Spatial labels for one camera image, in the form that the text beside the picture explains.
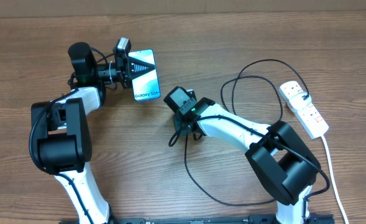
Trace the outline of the Samsung Galaxy smartphone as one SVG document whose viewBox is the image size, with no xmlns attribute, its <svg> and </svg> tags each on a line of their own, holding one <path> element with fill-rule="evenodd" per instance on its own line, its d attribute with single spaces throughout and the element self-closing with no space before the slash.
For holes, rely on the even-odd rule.
<svg viewBox="0 0 366 224">
<path fill-rule="evenodd" d="M 129 52 L 129 69 L 135 101 L 146 101 L 161 97 L 155 55 L 152 49 Z M 148 73 L 133 73 L 131 63 L 151 63 L 155 70 Z"/>
</svg>

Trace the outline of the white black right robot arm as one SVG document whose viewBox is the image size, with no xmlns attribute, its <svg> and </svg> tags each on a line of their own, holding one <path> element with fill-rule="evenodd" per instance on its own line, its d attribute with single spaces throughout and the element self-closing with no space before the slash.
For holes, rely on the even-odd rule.
<svg viewBox="0 0 366 224">
<path fill-rule="evenodd" d="M 277 201 L 278 223 L 309 223 L 308 199 L 321 166 L 314 154 L 284 121 L 251 122 L 209 98 L 197 100 L 177 86 L 164 98 L 174 112 L 174 145 L 183 132 L 221 139 L 243 150 L 263 188 Z"/>
</svg>

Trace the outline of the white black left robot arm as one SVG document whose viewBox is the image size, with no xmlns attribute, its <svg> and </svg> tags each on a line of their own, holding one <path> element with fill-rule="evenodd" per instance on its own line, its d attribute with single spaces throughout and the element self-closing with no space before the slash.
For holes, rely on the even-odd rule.
<svg viewBox="0 0 366 224">
<path fill-rule="evenodd" d="M 91 170 L 93 148 L 86 117 L 104 105 L 111 84 L 131 88 L 135 101 L 159 98 L 161 92 L 152 49 L 133 51 L 130 40 L 122 37 L 111 54 L 96 60 L 96 52 L 86 42 L 70 46 L 71 91 L 31 106 L 29 152 L 35 166 L 65 188 L 78 223 L 117 223 Z"/>
</svg>

